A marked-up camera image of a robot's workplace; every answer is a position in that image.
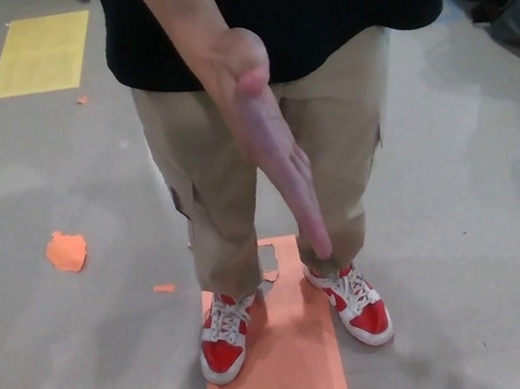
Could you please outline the person's right hand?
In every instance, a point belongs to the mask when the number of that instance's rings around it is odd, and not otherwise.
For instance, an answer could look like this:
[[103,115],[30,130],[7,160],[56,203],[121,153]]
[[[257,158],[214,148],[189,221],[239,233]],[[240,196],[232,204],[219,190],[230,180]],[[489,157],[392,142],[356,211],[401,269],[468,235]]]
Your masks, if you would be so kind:
[[315,254],[327,259],[332,243],[313,183],[310,160],[269,87],[262,41],[246,29],[226,30],[211,46],[201,81],[223,114],[236,144],[276,188]]

